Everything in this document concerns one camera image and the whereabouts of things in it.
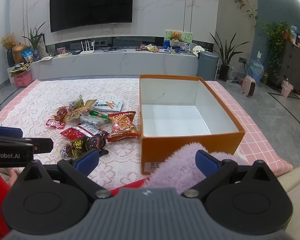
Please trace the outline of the person left hand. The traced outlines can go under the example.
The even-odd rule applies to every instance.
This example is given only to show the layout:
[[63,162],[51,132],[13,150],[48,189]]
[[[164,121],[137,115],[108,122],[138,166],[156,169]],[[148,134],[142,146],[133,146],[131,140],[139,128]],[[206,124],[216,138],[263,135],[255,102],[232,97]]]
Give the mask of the person left hand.
[[18,179],[18,174],[13,168],[0,168],[0,175],[9,187],[12,187]]

